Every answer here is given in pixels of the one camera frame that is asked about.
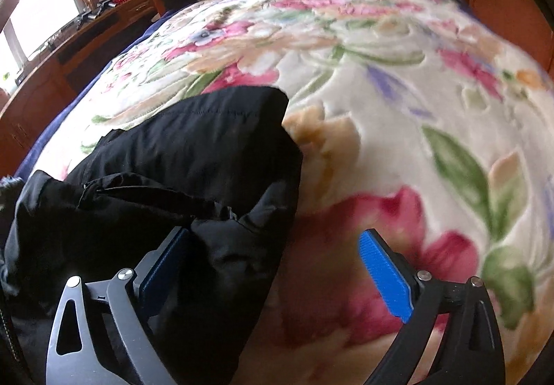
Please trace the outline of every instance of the drawer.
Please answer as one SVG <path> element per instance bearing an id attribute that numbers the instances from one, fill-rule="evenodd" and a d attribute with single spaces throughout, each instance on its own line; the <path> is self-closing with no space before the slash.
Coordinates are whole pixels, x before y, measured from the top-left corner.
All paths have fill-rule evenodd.
<path id="1" fill-rule="evenodd" d="M 130 0 L 126 2 L 121 11 L 124 12 L 123 19 L 134 19 L 140 17 L 149 11 L 156 11 L 153 0 Z"/>

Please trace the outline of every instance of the bed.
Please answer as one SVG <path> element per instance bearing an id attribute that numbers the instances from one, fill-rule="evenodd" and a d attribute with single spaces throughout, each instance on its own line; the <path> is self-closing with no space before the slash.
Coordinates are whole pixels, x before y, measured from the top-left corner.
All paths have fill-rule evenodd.
<path id="1" fill-rule="evenodd" d="M 454 0 L 199 0 L 112 61 L 33 169 L 63 179 L 110 130 L 239 84 L 287 93 L 304 163 L 233 384 L 364 383 L 401 327 L 358 258 L 367 227 L 440 279 L 485 279 L 517 383 L 554 329 L 554 88 L 540 65 Z"/>

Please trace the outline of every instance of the desk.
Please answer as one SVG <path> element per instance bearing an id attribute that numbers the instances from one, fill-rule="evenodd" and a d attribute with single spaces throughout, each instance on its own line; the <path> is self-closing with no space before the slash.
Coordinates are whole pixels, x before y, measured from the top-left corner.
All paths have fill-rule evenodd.
<path id="1" fill-rule="evenodd" d="M 46 126 L 156 15 L 153 0 L 130 0 L 65 40 L 21 83 L 0 112 L 0 177 L 13 174 Z"/>

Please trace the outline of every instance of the black metal bracket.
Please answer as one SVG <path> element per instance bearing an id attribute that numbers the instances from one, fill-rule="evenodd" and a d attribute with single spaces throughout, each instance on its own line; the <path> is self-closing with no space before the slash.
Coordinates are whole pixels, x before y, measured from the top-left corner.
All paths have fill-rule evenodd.
<path id="1" fill-rule="evenodd" d="M 47 385 L 127 385 L 99 360 L 92 321 L 94 305 L 109 309 L 140 385 L 177 385 L 154 350 L 146 321 L 167 300 L 184 257 L 188 230 L 176 227 L 133 270 L 83 284 L 70 277 L 54 318 L 46 360 Z"/>
<path id="2" fill-rule="evenodd" d="M 500 331 L 483 280 L 470 277 L 465 284 L 457 284 L 435 279 L 428 271 L 415 271 L 375 229 L 362 234 L 360 252 L 392 313 L 399 308 L 400 313 L 408 313 L 407 322 L 365 385 L 406 385 L 441 313 L 449 314 L 447 327 L 429 374 L 419 384 L 505 384 Z M 375 274 L 376 266 L 380 275 Z M 405 298 L 409 295 L 417 296 L 411 312 Z"/>

